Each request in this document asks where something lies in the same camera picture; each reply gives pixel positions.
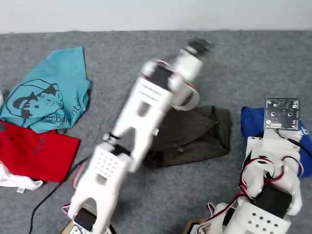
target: white cloth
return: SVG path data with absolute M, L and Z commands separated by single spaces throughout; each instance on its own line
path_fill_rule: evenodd
M 0 161 L 0 186 L 17 187 L 28 190 L 36 190 L 43 182 L 41 180 L 33 181 L 26 176 L 14 175 L 9 172 L 7 167 Z

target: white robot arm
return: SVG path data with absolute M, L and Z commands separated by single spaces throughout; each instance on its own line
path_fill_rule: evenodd
M 289 215 L 302 206 L 298 174 L 299 100 L 268 98 L 263 138 L 249 137 L 240 176 L 242 190 L 228 205 L 218 204 L 198 234 L 285 234 Z
M 114 128 L 104 136 L 104 142 L 96 146 L 71 199 L 68 216 L 82 230 L 100 234 L 108 227 L 123 180 L 128 172 L 133 173 L 140 167 L 166 112 L 171 107 L 186 111 L 197 105 L 199 95 L 191 83 L 202 67 L 208 45 L 197 39 L 180 51 L 172 66 L 154 59 L 142 67 Z M 184 104 L 191 95 L 190 101 Z M 136 131 L 131 152 L 117 144 L 130 128 Z M 88 198 L 96 202 L 96 217 L 85 210 L 80 212 Z

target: teal t-shirt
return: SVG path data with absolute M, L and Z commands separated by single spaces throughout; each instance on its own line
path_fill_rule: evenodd
M 0 119 L 36 133 L 71 128 L 89 101 L 83 48 L 52 51 L 2 105 Z

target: gray carpet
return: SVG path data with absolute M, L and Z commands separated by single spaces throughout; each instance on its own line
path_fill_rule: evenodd
M 265 97 L 299 97 L 301 116 L 312 129 L 312 32 L 107 32 L 0 35 L 0 88 L 20 82 L 50 51 L 83 46 L 90 109 L 68 135 L 82 139 L 75 162 L 92 153 L 112 127 L 142 64 L 176 54 L 193 37 L 215 44 L 196 86 L 201 105 L 229 108 L 234 122 L 229 155 L 161 170 L 141 168 L 129 175 L 112 223 L 118 234 L 179 234 L 194 217 L 208 216 L 206 202 L 229 202 L 238 192 L 245 141 L 240 132 L 242 106 L 260 107 Z M 61 206 L 73 194 L 65 183 L 35 216 L 34 234 L 58 234 L 68 222 Z M 53 188 L 17 194 L 0 188 L 0 234 L 27 234 L 32 209 Z M 302 179 L 303 208 L 289 234 L 312 230 L 312 179 Z

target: cartoon print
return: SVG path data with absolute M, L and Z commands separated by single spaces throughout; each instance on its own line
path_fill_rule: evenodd
M 21 118 L 44 117 L 64 108 L 59 86 L 35 79 L 18 86 L 6 102 L 7 110 Z

